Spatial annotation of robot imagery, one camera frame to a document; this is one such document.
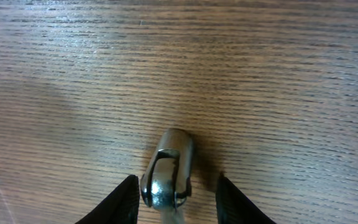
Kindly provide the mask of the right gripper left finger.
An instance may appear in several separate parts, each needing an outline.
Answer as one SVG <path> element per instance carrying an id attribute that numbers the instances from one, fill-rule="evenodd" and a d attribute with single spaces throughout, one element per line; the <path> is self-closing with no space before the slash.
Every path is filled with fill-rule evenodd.
<path id="1" fill-rule="evenodd" d="M 139 199 L 139 178 L 129 175 L 76 224 L 136 224 Z"/>

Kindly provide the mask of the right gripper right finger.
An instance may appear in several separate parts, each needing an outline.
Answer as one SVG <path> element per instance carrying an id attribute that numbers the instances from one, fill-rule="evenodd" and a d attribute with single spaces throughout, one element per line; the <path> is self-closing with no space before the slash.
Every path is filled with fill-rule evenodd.
<path id="1" fill-rule="evenodd" d="M 219 224 L 275 224 L 224 174 L 217 182 L 216 209 Z"/>

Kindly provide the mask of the small silver wrench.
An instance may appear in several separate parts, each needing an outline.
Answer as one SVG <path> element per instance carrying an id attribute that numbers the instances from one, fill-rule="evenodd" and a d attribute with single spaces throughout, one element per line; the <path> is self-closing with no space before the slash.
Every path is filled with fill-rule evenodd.
<path id="1" fill-rule="evenodd" d="M 167 129 L 140 181 L 146 206 L 160 213 L 162 223 L 184 224 L 183 205 L 191 196 L 194 143 L 186 131 Z"/>

